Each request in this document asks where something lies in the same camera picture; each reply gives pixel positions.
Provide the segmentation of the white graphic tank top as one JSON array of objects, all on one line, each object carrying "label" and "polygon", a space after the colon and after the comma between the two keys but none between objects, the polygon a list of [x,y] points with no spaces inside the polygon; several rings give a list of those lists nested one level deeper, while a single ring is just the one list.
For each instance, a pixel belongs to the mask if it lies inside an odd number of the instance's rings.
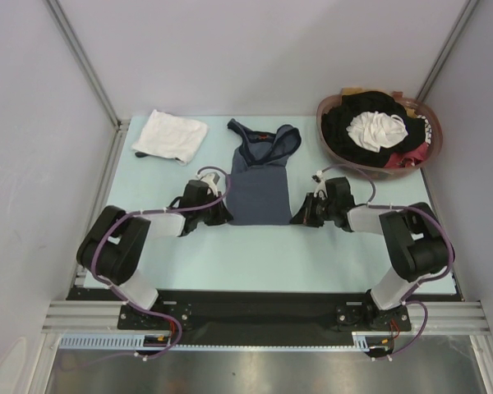
[{"label": "white graphic tank top", "polygon": [[187,165],[196,156],[208,132],[209,126],[202,121],[153,110],[131,148],[136,153]]}]

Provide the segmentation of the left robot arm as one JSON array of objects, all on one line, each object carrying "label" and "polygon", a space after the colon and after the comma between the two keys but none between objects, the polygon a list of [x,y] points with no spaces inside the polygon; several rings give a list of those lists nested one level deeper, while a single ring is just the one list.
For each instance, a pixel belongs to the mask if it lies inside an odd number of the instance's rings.
[{"label": "left robot arm", "polygon": [[166,208],[128,213],[113,205],[105,207],[76,252],[80,266],[138,307],[136,317],[148,328],[164,321],[165,308],[156,302],[159,292],[138,270],[146,239],[187,236],[201,222],[208,227],[231,222],[233,216],[223,201],[227,194],[218,189],[219,178],[217,172],[198,173]]}]

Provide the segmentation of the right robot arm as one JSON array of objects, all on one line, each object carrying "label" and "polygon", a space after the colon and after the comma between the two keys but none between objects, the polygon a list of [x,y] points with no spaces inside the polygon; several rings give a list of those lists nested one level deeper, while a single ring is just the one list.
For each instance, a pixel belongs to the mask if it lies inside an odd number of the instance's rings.
[{"label": "right robot arm", "polygon": [[392,309],[406,305],[421,284],[450,272],[454,247],[428,204],[356,204],[347,178],[326,179],[319,171],[313,180],[317,187],[306,194],[292,225],[319,228],[333,222],[345,232],[384,238],[391,268],[367,292],[362,318],[369,328],[382,329],[391,321]]}]

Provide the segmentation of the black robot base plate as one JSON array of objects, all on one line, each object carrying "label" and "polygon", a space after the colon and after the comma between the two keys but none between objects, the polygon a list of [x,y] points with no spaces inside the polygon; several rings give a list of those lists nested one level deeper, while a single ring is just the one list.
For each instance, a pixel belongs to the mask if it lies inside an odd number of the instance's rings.
[{"label": "black robot base plate", "polygon": [[117,329],[124,332],[187,334],[189,341],[219,338],[276,344],[325,344],[350,332],[379,337],[408,333],[414,306],[372,312],[363,293],[264,293],[161,291],[153,315],[122,305]]}]

